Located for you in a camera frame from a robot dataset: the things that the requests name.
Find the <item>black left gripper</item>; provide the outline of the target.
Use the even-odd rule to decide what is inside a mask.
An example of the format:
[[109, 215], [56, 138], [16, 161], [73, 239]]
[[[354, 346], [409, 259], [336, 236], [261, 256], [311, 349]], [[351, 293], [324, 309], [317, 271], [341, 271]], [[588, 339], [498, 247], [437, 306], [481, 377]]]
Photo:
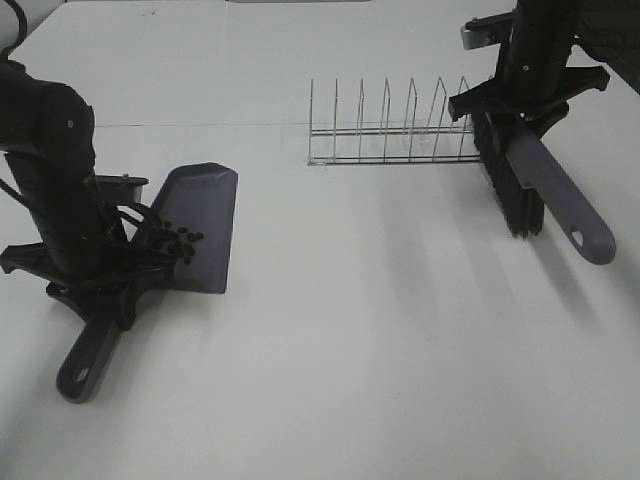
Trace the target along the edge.
[[141, 202], [107, 201], [93, 168], [70, 173], [36, 156], [5, 159], [17, 184], [9, 193], [29, 210], [41, 240], [6, 247], [2, 271], [48, 280], [46, 294], [82, 320], [111, 312], [118, 329], [129, 331], [146, 284], [175, 279], [177, 258], [151, 247], [159, 216]]

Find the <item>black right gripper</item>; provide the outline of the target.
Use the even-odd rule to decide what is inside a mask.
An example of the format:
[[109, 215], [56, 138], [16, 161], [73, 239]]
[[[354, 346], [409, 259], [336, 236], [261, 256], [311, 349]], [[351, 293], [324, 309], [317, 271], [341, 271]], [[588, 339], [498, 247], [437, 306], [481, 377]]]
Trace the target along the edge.
[[451, 118], [513, 114], [554, 124], [554, 109], [587, 90], [605, 90], [610, 75], [604, 67], [567, 65], [574, 33], [571, 20], [514, 19], [510, 39], [498, 44], [494, 76], [452, 96], [448, 101]]

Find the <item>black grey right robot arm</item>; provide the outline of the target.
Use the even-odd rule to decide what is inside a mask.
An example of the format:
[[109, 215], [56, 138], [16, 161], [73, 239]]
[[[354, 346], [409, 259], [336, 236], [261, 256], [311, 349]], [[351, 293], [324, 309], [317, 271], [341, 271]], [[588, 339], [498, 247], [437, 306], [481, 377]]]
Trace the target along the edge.
[[607, 88], [616, 73], [639, 88], [636, 1], [519, 0], [507, 12], [461, 28], [465, 49], [500, 47], [491, 79], [453, 96], [452, 119], [519, 116], [544, 135], [567, 116], [570, 99]]

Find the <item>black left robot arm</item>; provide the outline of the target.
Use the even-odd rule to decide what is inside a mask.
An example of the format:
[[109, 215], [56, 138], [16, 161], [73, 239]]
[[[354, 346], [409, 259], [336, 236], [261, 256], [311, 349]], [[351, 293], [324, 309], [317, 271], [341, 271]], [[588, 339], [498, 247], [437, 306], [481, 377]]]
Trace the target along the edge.
[[145, 180], [95, 172], [93, 108], [70, 86], [1, 64], [1, 149], [16, 185], [1, 186], [30, 213], [40, 242], [13, 245], [1, 268], [50, 281], [81, 315], [132, 327], [147, 278], [175, 261], [159, 249], [164, 228], [141, 203]]

